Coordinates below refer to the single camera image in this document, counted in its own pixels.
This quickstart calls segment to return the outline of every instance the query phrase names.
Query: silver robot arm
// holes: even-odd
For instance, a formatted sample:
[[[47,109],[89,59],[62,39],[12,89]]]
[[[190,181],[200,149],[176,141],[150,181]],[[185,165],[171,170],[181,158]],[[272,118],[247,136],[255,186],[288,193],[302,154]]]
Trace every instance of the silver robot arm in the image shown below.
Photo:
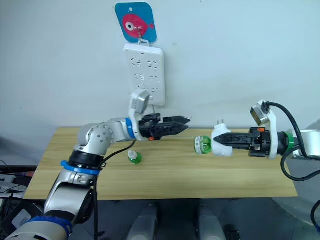
[[[112,144],[135,139],[159,140],[188,128],[185,123],[190,120],[182,116],[164,118],[163,123],[159,123],[159,113],[143,117],[149,97],[146,91],[137,90],[131,95],[129,118],[83,126],[69,161],[61,162],[63,169],[47,197],[44,216],[32,218],[6,240],[68,239],[73,226],[86,222],[93,212],[93,185]]]

